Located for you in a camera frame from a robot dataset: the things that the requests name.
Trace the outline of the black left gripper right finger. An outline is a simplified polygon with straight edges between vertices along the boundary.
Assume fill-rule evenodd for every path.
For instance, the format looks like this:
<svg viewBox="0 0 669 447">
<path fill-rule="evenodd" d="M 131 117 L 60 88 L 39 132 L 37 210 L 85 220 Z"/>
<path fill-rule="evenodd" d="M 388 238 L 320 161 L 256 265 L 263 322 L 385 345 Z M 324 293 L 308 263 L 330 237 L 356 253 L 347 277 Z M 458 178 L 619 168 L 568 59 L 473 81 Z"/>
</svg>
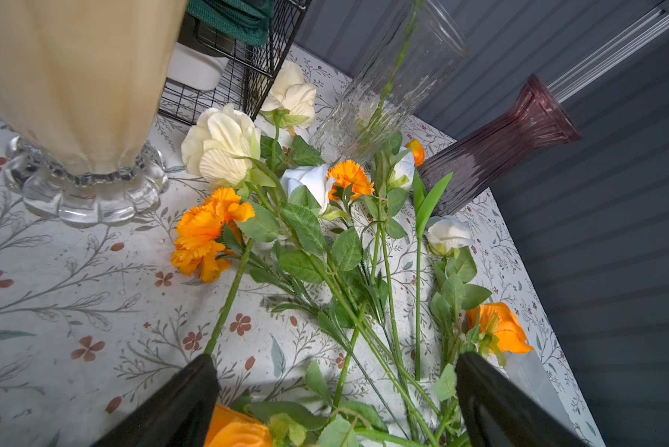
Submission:
<svg viewBox="0 0 669 447">
<path fill-rule="evenodd" d="M 583 446 L 479 354 L 459 356 L 457 397 L 473 446 Z"/>
</svg>

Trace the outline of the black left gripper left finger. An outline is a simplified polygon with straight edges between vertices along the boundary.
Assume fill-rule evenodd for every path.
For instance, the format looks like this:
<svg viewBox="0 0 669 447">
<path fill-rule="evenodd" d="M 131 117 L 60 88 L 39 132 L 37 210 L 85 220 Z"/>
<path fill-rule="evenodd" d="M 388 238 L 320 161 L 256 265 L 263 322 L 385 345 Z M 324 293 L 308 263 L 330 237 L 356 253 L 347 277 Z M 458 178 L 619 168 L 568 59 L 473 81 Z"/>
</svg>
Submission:
<svg viewBox="0 0 669 447">
<path fill-rule="evenodd" d="M 203 446 L 219 392 L 213 358 L 199 355 L 94 444 Z"/>
</svg>

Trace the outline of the orange tulip bud flower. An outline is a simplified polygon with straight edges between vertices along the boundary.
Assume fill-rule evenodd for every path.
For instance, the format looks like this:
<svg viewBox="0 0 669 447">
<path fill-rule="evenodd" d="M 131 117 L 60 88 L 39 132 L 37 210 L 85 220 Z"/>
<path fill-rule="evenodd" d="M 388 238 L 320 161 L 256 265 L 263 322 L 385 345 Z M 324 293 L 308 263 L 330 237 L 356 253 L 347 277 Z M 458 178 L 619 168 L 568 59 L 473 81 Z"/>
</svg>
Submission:
<svg viewBox="0 0 669 447">
<path fill-rule="evenodd" d="M 414 157 L 417 167 L 420 167 L 426 160 L 426 150 L 418 139 L 414 139 L 405 145 Z"/>
</svg>

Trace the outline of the orange marigold flower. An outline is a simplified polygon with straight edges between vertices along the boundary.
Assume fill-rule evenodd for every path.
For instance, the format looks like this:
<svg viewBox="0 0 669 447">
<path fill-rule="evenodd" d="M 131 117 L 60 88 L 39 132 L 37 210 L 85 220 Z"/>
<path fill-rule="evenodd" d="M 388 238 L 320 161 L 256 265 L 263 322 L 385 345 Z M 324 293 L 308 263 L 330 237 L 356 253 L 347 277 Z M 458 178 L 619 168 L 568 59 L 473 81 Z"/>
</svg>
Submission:
<svg viewBox="0 0 669 447">
<path fill-rule="evenodd" d="M 364 168 L 352 160 L 336 164 L 328 170 L 327 177 L 334 181 L 329 192 L 329 199 L 331 200 L 337 200 L 336 188 L 338 187 L 346 190 L 351 186 L 352 200 L 362 196 L 371 196 L 375 192 L 374 183 L 370 180 Z"/>
</svg>

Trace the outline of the cream white rose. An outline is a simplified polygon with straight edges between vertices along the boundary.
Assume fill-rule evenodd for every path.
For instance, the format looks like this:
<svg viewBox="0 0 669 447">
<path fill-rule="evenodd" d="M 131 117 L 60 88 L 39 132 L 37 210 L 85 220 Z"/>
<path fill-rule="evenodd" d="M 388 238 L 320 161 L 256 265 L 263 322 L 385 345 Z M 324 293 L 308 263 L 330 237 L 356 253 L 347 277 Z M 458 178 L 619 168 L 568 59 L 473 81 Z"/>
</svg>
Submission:
<svg viewBox="0 0 669 447">
<path fill-rule="evenodd" d="M 306 129 L 315 122 L 316 98 L 317 89 L 306 82 L 301 67 L 285 61 L 260 109 L 260 115 L 280 129 Z"/>
</svg>

